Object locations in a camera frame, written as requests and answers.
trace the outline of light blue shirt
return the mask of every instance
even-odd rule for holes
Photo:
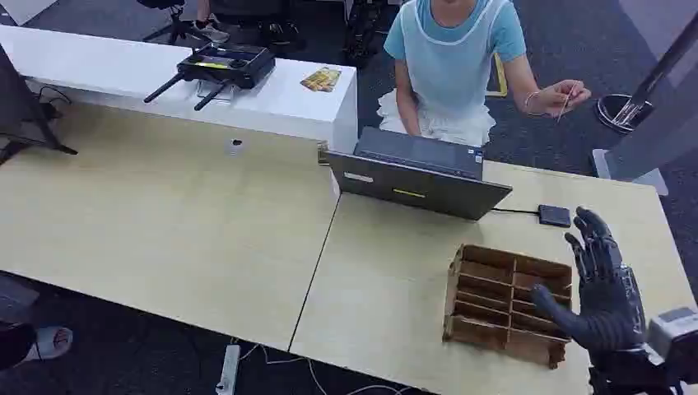
[[[385,50],[404,60],[421,109],[445,119],[486,112],[492,54],[508,62],[526,53],[524,33],[509,0],[477,0],[459,26],[440,26],[431,0],[403,4]]]
[[[486,0],[477,0],[475,9],[464,23],[456,27],[443,27],[434,20],[431,15],[430,0],[417,1],[417,13],[424,31],[435,40],[456,41],[466,35],[475,20],[480,16],[485,7]],[[526,53],[524,32],[521,30],[519,14],[516,13],[514,4],[505,4],[492,25],[491,50],[500,55],[502,62],[508,62]],[[405,39],[400,18],[395,18],[390,27],[388,37],[385,39],[385,52],[397,60],[405,59]]]

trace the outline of robotic thumb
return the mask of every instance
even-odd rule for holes
[[[556,323],[564,333],[575,339],[579,335],[584,336],[582,332],[587,328],[586,322],[579,315],[557,303],[544,285],[536,284],[533,286],[531,299],[538,311],[550,317],[552,322]]]

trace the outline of wooden organizer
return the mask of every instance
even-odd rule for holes
[[[570,338],[536,310],[531,287],[537,283],[570,307],[571,267],[462,245],[449,269],[444,340],[472,343],[557,368],[565,360]]]

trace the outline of robotic hand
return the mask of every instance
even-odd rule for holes
[[[652,349],[645,345],[644,310],[632,269],[623,263],[606,223],[582,207],[576,213],[584,245],[569,233],[565,239],[579,272],[579,315],[555,302],[543,285],[534,286],[533,302],[587,349],[595,394],[673,393],[670,388],[679,385],[685,370],[650,361]]]
[[[572,234],[565,234],[565,239],[579,272],[580,314],[555,302],[543,285],[533,288],[533,302],[587,350],[635,349],[644,341],[644,311],[635,275],[623,263],[606,223],[593,211],[578,207],[575,225],[585,246]]]

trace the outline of white skirt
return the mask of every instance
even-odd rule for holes
[[[380,128],[398,133],[407,133],[400,119],[396,90],[392,90],[378,99],[378,115],[383,117]],[[485,106],[464,111],[468,115],[462,118],[447,118],[431,113],[417,106],[419,129],[427,138],[437,138],[445,142],[455,142],[468,146],[484,146],[490,141],[490,129],[496,125]]]

